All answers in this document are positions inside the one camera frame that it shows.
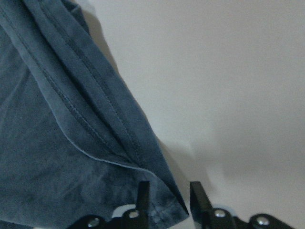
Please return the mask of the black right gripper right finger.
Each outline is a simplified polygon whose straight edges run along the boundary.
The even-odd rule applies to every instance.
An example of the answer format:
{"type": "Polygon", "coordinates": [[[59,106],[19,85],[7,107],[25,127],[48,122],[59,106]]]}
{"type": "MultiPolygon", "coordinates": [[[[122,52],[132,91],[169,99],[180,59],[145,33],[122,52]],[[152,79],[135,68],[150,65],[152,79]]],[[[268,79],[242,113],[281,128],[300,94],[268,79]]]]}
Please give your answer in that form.
{"type": "Polygon", "coordinates": [[[190,210],[196,229],[210,228],[212,204],[199,181],[190,182],[190,210]]]}

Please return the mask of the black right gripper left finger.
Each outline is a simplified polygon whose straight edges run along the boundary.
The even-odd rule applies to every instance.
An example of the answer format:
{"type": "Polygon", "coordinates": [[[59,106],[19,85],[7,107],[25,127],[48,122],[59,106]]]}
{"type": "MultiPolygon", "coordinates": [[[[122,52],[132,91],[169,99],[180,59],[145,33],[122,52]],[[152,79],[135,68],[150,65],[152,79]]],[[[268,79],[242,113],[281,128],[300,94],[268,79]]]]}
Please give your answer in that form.
{"type": "Polygon", "coordinates": [[[148,210],[150,205],[150,182],[141,181],[138,187],[138,195],[136,208],[134,211],[134,218],[140,229],[148,229],[148,210]]]}

